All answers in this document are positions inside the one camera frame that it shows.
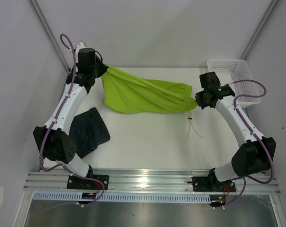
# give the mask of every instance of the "white table surface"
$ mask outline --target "white table surface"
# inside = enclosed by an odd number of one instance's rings
[[[192,86],[192,97],[201,91],[199,68],[120,68],[146,79],[168,80]],[[221,84],[231,77],[218,74]],[[191,129],[187,140],[188,112],[120,114],[103,105],[104,91],[97,79],[77,114],[96,107],[111,139],[83,158],[93,168],[211,169],[230,162],[238,150],[236,139],[224,118],[213,108],[192,110],[192,122],[204,135]],[[50,161],[45,166],[52,166]]]

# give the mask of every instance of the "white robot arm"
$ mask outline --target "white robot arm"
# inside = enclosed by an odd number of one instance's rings
[[[52,125],[46,138],[43,156],[56,161],[81,177],[92,178],[92,167],[84,163],[76,154],[76,145],[69,137],[69,130],[78,107],[94,85],[95,79],[107,71],[107,66],[96,56],[96,51],[92,48],[82,48],[76,53],[78,71],[75,74],[74,83],[71,82],[72,71],[67,77],[64,93],[57,108],[43,127],[35,128],[34,137],[40,150],[45,134]]]
[[[242,108],[239,105],[234,106],[234,91],[229,85],[221,86],[214,72],[205,73],[199,78],[204,90],[195,95],[198,105],[202,109],[207,106],[217,109],[234,133],[239,147],[231,162],[210,170],[208,175],[210,184],[220,185],[221,182],[230,179],[270,169],[266,152],[256,138],[260,138],[266,146],[272,160],[276,148],[273,138],[265,138],[252,124]]]

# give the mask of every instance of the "gray wall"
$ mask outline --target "gray wall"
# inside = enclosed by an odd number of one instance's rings
[[[26,0],[0,0],[0,227],[10,226],[29,170],[32,136],[59,101],[64,72]]]
[[[209,58],[241,57],[271,0],[38,2],[56,37],[86,42],[108,64],[205,67]]]
[[[248,62],[255,78],[268,89],[249,113],[259,129],[277,142],[274,163],[286,198],[286,0],[281,1]]]

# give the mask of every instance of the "white basket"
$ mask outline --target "white basket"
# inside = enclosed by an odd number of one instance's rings
[[[209,72],[215,72],[218,77],[220,73],[231,75],[232,82],[242,79],[254,79],[251,69],[245,60],[211,58],[207,61]],[[235,94],[260,95],[258,85],[252,82],[242,82],[233,84]],[[238,104],[246,108],[252,104],[259,104],[261,98],[240,97]]]

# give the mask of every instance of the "dark blue cloth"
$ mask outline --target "dark blue cloth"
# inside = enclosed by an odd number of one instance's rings
[[[69,136],[75,142],[80,158],[110,140],[107,127],[96,108],[75,116],[70,126]]]

